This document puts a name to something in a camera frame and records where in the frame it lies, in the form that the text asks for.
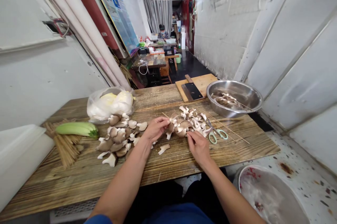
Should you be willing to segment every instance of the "curtain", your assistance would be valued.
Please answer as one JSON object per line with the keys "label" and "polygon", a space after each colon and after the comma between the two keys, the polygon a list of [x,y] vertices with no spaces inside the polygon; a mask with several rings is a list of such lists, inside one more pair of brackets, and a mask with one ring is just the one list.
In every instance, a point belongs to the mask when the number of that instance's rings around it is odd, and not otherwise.
{"label": "curtain", "polygon": [[159,25],[165,26],[168,36],[172,30],[172,0],[144,0],[148,23],[155,34],[159,33]]}

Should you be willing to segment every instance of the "white pipe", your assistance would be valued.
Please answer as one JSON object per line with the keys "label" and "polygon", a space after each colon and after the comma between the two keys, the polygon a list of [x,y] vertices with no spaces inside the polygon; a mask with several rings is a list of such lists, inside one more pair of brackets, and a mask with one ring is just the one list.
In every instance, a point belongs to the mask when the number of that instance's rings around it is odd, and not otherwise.
{"label": "white pipe", "polygon": [[119,86],[119,82],[116,79],[115,75],[111,71],[111,69],[108,67],[106,62],[104,61],[104,58],[96,48],[95,44],[92,42],[86,31],[84,30],[83,26],[75,16],[75,14],[70,9],[68,3],[65,0],[54,0],[58,7],[63,11],[63,13],[67,16],[67,19],[69,22],[74,26],[76,32],[82,37],[83,41],[88,46],[89,50],[93,54],[93,56],[96,58],[97,62],[100,63],[103,70],[106,72],[107,76],[109,76],[110,81],[109,84],[113,86]]}
{"label": "white pipe", "polygon": [[86,30],[87,34],[96,45],[97,49],[101,53],[108,67],[112,70],[115,77],[118,79],[118,82],[121,86],[125,88],[130,88],[128,81],[123,75],[122,71],[118,67],[114,57],[109,51],[104,39],[102,38],[101,33],[97,29],[94,21],[91,19],[87,9],[83,5],[81,0],[66,0],[73,13],[76,15],[77,19],[82,24],[83,28]]}

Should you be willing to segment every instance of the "stainless steel bowl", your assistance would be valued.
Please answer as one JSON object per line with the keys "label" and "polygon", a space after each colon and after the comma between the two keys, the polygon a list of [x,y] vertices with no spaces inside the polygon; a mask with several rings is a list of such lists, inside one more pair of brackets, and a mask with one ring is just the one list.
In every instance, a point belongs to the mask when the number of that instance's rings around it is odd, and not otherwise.
{"label": "stainless steel bowl", "polygon": [[[218,80],[209,84],[206,92],[214,112],[225,118],[237,118],[245,114],[256,112],[263,104],[263,97],[258,90],[239,81]],[[220,96],[221,93],[227,93],[233,96],[246,107],[243,106],[244,109],[238,107],[238,110],[235,110],[220,105],[214,98]]]}

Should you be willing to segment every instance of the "small table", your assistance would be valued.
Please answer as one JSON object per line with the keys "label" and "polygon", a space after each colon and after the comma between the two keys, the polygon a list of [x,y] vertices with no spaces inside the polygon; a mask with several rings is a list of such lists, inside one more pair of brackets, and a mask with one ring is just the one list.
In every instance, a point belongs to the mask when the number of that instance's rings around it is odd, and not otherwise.
{"label": "small table", "polygon": [[171,52],[172,52],[172,55],[174,55],[174,47],[177,46],[177,43],[163,43],[163,44],[157,44],[157,43],[153,43],[151,45],[149,45],[153,48],[163,48],[163,47],[171,47]]}
{"label": "small table", "polygon": [[160,67],[166,66],[166,60],[164,54],[146,54],[146,56],[138,55],[136,60],[131,66],[131,69],[139,70],[142,69],[146,72],[146,79],[147,79],[147,87],[155,86],[155,85],[162,85],[161,76],[160,76]]}

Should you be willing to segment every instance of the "dark floor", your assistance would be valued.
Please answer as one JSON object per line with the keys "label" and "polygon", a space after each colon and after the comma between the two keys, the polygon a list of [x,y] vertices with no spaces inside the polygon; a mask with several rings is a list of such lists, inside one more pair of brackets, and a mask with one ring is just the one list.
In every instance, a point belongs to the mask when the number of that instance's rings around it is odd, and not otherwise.
{"label": "dark floor", "polygon": [[186,74],[188,74],[190,77],[198,77],[211,73],[189,51],[183,50],[177,53],[180,53],[182,55],[182,58],[181,63],[177,64],[178,71],[176,71],[174,63],[170,63],[170,68],[172,70],[172,72],[170,73],[170,78],[172,80],[172,83],[175,83],[179,80],[184,80]]}

